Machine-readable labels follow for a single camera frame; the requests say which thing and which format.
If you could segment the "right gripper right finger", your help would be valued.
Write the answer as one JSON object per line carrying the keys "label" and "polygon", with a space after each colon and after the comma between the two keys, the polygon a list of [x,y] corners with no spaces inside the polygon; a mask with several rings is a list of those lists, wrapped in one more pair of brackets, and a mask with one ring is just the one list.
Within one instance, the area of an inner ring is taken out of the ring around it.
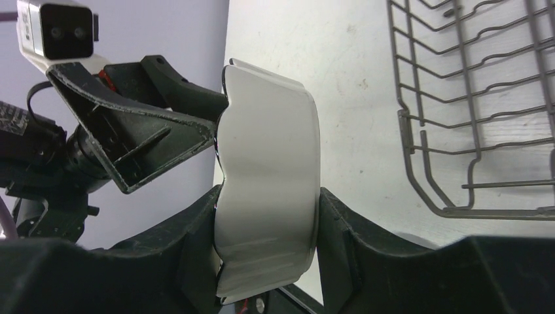
{"label": "right gripper right finger", "polygon": [[317,255],[327,313],[553,313],[554,240],[407,241],[322,188]]}

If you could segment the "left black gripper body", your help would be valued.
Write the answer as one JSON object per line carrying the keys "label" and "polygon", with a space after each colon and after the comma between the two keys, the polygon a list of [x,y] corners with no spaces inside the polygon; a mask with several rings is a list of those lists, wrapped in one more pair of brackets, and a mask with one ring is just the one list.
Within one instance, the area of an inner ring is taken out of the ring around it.
{"label": "left black gripper body", "polygon": [[81,63],[65,65],[65,101],[87,135],[96,160],[123,193],[159,176],[162,143],[170,134],[166,110],[142,66],[107,65],[94,76]]}

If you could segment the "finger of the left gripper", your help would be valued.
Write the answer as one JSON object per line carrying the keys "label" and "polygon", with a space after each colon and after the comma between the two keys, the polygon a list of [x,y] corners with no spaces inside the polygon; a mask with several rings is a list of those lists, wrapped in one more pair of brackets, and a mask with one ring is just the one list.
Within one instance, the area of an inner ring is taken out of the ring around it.
{"label": "finger of the left gripper", "polygon": [[110,178],[130,194],[213,144],[215,123],[123,97],[79,62],[46,77],[87,133]]}
{"label": "finger of the left gripper", "polygon": [[216,122],[228,107],[224,94],[190,82],[163,56],[145,56],[141,66],[166,104],[175,112]]}

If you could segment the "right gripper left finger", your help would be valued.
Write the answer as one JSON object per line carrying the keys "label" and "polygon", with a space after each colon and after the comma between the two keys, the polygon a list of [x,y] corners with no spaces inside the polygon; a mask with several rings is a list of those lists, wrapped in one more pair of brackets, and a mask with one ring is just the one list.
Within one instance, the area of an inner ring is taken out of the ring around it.
{"label": "right gripper left finger", "polygon": [[2,313],[217,313],[214,186],[110,249],[66,240],[1,243]]}

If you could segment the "white scalloped black-rimmed dish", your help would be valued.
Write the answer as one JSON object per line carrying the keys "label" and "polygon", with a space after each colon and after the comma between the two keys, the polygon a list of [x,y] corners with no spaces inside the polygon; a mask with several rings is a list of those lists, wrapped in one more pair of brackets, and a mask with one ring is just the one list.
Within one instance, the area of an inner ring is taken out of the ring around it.
{"label": "white scalloped black-rimmed dish", "polygon": [[321,140],[315,100],[291,78],[232,58],[216,131],[223,183],[214,246],[224,305],[296,282],[311,266]]}

